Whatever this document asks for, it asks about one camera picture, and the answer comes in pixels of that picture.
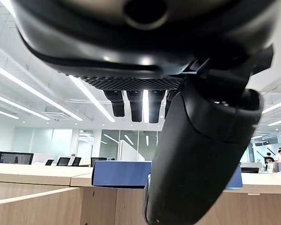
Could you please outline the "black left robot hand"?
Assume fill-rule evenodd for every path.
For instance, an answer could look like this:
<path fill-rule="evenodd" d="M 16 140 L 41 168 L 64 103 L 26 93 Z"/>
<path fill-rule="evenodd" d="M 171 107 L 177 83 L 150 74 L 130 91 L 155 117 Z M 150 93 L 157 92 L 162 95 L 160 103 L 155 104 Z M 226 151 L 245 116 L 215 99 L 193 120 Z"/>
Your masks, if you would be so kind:
<path fill-rule="evenodd" d="M 193 225 L 225 189 L 264 101 L 278 0 L 14 0 L 28 50 L 104 91 L 168 91 L 145 189 L 149 225 Z"/>

